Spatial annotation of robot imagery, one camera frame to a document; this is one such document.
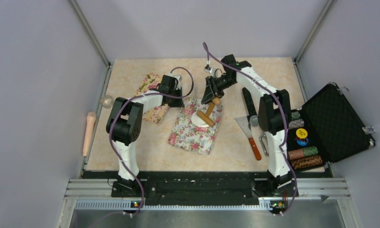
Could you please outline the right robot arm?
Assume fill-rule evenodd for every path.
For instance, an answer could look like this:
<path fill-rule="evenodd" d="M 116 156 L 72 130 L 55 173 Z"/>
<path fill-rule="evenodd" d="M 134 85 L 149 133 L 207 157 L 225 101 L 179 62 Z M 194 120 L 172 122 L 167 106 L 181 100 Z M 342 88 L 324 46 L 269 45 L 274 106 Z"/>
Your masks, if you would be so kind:
<path fill-rule="evenodd" d="M 245 87 L 253 97 L 259 99 L 258 125 L 265 132 L 268 142 L 269 166 L 267 190 L 274 196 L 281 195 L 292 182 L 290 165 L 287 161 L 287 134 L 291 118 L 290 97 L 287 90 L 276 89 L 267 83 L 247 61 L 238 62 L 233 55 L 222 58 L 224 73 L 205 78 L 206 86 L 201 103 L 211 103 L 222 98 L 225 89 L 236 83 Z"/>

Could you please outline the wooden double-ended rolling pin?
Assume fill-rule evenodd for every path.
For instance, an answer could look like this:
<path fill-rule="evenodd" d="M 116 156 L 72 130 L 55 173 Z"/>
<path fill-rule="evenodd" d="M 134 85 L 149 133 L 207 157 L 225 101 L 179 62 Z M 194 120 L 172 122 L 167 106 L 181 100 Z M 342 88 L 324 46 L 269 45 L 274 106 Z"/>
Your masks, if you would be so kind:
<path fill-rule="evenodd" d="M 196 113 L 210 127 L 213 127 L 215 125 L 215 122 L 210 118 L 210 115 L 212 114 L 215 106 L 220 105 L 220 104 L 221 104 L 220 98 L 215 97 L 212 99 L 212 102 L 209 104 L 209 106 L 205 112 L 203 112 L 202 110 L 198 110 Z"/>

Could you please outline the white dough piece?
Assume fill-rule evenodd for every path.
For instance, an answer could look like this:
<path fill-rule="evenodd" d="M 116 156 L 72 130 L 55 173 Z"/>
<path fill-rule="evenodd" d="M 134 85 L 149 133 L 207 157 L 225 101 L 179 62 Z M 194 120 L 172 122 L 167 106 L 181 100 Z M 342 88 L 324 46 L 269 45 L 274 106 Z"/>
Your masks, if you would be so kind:
<path fill-rule="evenodd" d="M 203 121 L 203 120 L 197 115 L 196 112 L 192 114 L 192 116 L 191 116 L 191 122 L 192 122 L 196 127 L 200 127 L 200 128 L 209 128 L 209 127 L 210 127 L 205 121 Z"/>

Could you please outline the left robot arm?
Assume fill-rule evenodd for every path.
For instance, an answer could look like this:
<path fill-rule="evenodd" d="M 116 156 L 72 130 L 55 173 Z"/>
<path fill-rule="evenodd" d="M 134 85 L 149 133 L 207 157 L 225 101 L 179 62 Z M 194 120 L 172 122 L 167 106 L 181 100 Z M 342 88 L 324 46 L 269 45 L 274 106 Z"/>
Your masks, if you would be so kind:
<path fill-rule="evenodd" d="M 140 182 L 135 180 L 139 174 L 135 148 L 143 114 L 163 105 L 184 106 L 180 75 L 163 75 L 156 87 L 129 99 L 118 97 L 112 107 L 106 132 L 119 161 L 117 183 L 129 196 L 136 196 L 141 190 Z"/>

